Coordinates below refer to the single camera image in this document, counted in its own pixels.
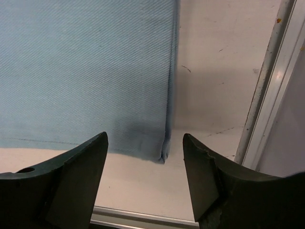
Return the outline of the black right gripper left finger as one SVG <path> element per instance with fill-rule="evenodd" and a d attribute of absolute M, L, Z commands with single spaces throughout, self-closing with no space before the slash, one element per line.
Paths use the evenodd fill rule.
<path fill-rule="evenodd" d="M 102 132 L 81 145 L 0 176 L 3 229 L 87 229 L 108 151 Z"/>

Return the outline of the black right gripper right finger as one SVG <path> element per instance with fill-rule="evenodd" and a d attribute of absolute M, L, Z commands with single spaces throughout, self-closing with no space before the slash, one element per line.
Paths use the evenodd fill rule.
<path fill-rule="evenodd" d="M 202 229 L 302 229 L 305 175 L 275 177 L 248 169 L 191 134 L 183 155 L 193 215 Z"/>

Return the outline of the light blue trousers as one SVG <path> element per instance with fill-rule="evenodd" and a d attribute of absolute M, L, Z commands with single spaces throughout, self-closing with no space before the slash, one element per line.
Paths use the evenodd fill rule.
<path fill-rule="evenodd" d="M 3 0 L 0 146 L 169 155 L 178 0 Z"/>

